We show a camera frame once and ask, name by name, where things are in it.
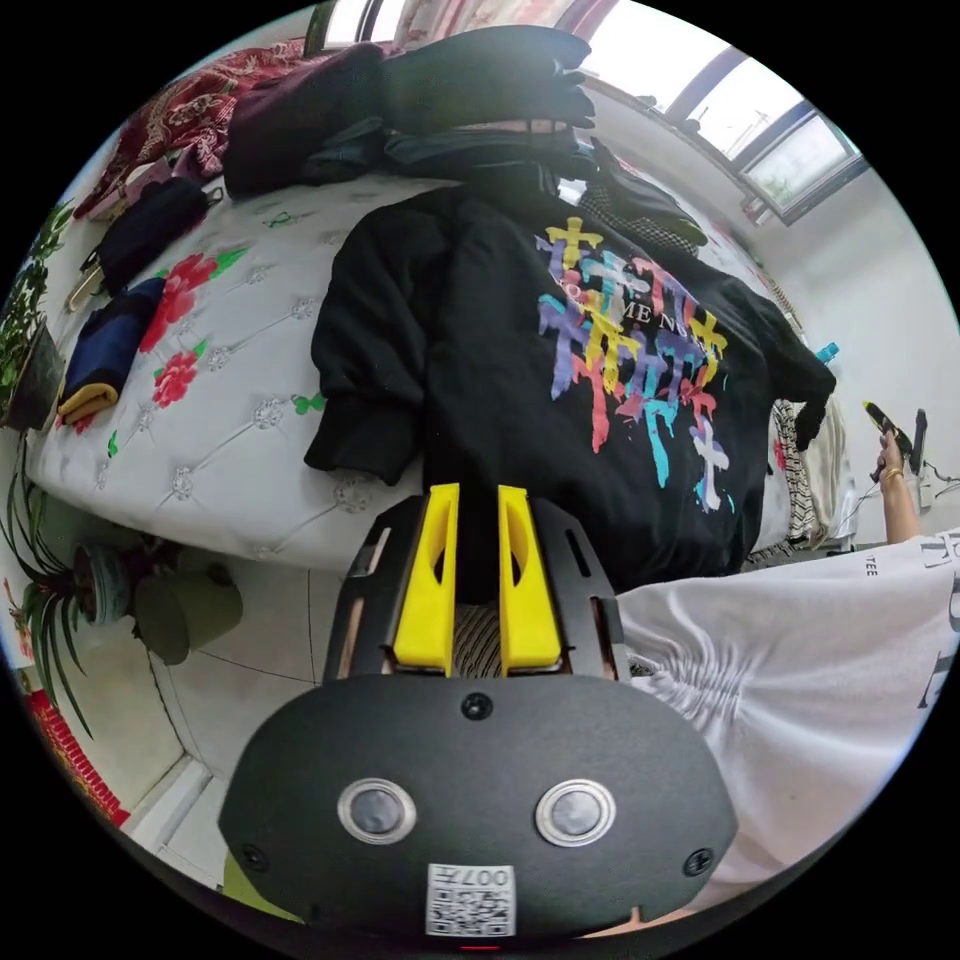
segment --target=baseboard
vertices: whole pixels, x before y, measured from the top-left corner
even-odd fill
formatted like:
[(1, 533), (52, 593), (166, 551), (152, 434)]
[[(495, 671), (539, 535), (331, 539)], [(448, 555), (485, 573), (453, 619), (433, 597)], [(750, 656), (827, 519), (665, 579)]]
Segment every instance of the baseboard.
[(123, 832), (145, 850), (158, 853), (212, 778), (199, 760), (185, 753), (133, 810)]

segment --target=hoodie cuff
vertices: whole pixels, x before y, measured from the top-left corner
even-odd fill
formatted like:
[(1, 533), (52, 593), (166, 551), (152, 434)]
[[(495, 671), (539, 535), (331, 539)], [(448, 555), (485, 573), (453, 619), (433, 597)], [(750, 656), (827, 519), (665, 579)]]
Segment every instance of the hoodie cuff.
[(418, 420), (404, 407), (336, 397), (303, 460), (315, 470), (357, 470), (396, 485), (417, 452)]

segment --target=hoodie sleeve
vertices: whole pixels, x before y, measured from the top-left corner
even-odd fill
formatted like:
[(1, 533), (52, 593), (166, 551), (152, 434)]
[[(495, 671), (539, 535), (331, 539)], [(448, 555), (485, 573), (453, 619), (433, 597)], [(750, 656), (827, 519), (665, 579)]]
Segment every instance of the hoodie sleeve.
[(837, 378), (774, 303), (739, 280), (735, 286), (745, 315), (758, 317), (755, 332), (767, 359), (774, 398), (803, 404), (797, 414), (797, 447), (802, 453), (820, 432)]
[(419, 449), (426, 331), (448, 255), (441, 218), (409, 203), (375, 210), (353, 229), (311, 343), (326, 404), (304, 462), (390, 485)]

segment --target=flower pot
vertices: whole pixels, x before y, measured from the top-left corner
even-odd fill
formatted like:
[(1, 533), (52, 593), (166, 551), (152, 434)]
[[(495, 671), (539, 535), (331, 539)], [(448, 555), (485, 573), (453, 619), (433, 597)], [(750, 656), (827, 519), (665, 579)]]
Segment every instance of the flower pot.
[(232, 630), (243, 616), (243, 600), (226, 568), (214, 566), (145, 577), (134, 594), (133, 615), (146, 648), (175, 666)]
[(73, 575), (80, 609), (94, 626), (116, 623), (130, 609), (131, 581), (123, 556), (111, 547), (81, 543), (74, 554)]
[(63, 357), (43, 324), (34, 334), (0, 426), (18, 433), (42, 429), (60, 395), (63, 370)]

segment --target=yellow cloth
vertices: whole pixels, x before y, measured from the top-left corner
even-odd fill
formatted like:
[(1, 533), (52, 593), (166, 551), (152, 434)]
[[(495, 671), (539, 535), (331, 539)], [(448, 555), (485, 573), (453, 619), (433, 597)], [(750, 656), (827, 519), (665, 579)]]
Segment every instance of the yellow cloth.
[(229, 851), (223, 864), (223, 895), (248, 907), (253, 907), (255, 910), (269, 913), (274, 917), (292, 920), (294, 923), (303, 923), (299, 917), (295, 917), (292, 913), (287, 913), (264, 900), (254, 889), (253, 884), (247, 879), (247, 875), (240, 869), (240, 864), (234, 860)]
[(66, 424), (74, 424), (83, 417), (107, 410), (117, 402), (119, 394), (109, 383), (84, 384), (73, 396), (60, 397), (57, 413)]

